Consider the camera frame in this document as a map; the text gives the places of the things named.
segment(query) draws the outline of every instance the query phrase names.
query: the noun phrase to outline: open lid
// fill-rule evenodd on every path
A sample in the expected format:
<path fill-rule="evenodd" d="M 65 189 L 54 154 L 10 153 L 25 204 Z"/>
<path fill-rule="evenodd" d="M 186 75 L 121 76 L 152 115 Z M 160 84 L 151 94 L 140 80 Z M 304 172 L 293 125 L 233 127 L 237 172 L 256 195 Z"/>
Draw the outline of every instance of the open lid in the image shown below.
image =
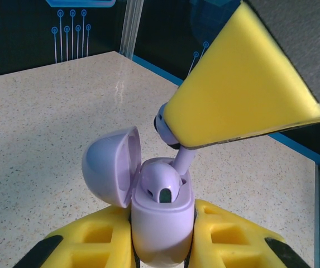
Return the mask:
<path fill-rule="evenodd" d="M 137 127 L 109 133 L 85 151 L 82 170 L 90 191 L 104 202 L 126 208 L 132 183 L 141 165 Z"/>

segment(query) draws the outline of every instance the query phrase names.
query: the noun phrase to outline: yellow foam pad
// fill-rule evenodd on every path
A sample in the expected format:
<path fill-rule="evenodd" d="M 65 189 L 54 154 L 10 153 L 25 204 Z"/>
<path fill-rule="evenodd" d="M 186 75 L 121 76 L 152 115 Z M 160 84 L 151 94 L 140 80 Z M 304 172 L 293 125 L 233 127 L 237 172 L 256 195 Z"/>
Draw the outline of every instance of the yellow foam pad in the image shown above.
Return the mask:
<path fill-rule="evenodd" d="M 265 242 L 285 243 L 280 235 L 203 200 L 195 207 L 189 268 L 286 268 Z"/>
<path fill-rule="evenodd" d="M 320 104 L 241 3 L 165 108 L 185 147 L 257 136 L 320 118 Z"/>
<path fill-rule="evenodd" d="M 42 268 L 135 268 L 129 215 L 110 206 L 52 232 L 63 240 Z"/>

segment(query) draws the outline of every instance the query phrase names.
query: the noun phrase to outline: speckled countertop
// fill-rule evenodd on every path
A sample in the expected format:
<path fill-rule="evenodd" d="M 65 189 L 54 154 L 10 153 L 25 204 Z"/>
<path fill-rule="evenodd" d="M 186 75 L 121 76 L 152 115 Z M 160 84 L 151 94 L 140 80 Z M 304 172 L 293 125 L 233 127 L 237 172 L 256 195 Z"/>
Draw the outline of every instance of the speckled countertop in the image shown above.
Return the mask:
<path fill-rule="evenodd" d="M 0 76 L 0 267 L 106 206 L 82 178 L 84 148 L 137 126 L 142 159 L 175 156 L 153 129 L 176 86 L 110 52 Z M 313 266 L 314 168 L 270 137 L 199 150 L 194 192 L 280 233 Z"/>

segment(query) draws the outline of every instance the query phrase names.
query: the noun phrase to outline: blue trim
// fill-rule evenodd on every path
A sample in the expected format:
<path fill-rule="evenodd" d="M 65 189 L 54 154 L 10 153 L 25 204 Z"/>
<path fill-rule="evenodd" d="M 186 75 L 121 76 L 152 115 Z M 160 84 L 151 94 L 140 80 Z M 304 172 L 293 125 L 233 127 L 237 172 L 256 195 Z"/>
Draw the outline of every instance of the blue trim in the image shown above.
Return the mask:
<path fill-rule="evenodd" d="M 166 80 L 180 86 L 183 82 L 182 79 L 179 79 L 177 77 L 175 77 L 174 75 L 168 73 L 165 70 L 162 70 L 161 68 L 155 66 L 152 63 L 149 63 L 146 60 L 143 60 L 142 58 L 138 57 L 138 56 L 133 56 L 132 60 L 138 64 L 140 64 L 141 66 L 149 69 L 150 71 L 153 71 L 155 74 L 158 74 L 159 76 L 165 78 Z M 305 146 L 299 144 L 296 141 L 293 141 L 291 138 L 286 137 L 285 135 L 281 134 L 281 133 L 272 133 L 269 134 L 269 136 L 277 141 L 279 141 L 280 143 L 286 145 L 287 147 L 293 149 L 294 151 L 298 152 L 299 154 L 302 154 L 303 156 L 306 156 L 307 158 L 313 160 L 317 165 L 320 165 L 320 155 L 312 150 L 310 150 L 309 148 L 306 148 Z"/>
<path fill-rule="evenodd" d="M 313 160 L 317 165 L 320 165 L 320 155 L 309 148 L 299 144 L 296 141 L 293 141 L 291 138 L 286 137 L 281 133 L 272 133 L 269 136 L 282 144 L 286 145 L 287 147 L 293 149 L 294 151 L 306 156 L 307 158 Z"/>

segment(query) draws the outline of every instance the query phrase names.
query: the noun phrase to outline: granite surface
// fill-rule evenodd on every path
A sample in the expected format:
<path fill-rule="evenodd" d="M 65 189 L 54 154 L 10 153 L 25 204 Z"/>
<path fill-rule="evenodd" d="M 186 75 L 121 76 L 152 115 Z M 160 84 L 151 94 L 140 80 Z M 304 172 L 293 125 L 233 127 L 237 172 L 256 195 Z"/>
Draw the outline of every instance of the granite surface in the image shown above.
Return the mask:
<path fill-rule="evenodd" d="M 82 178 L 85 147 L 137 126 L 142 159 L 175 156 L 152 122 L 176 85 L 116 52 L 0 76 L 0 267 L 107 206 Z M 313 266 L 314 168 L 270 137 L 200 149 L 196 198 L 281 234 Z"/>

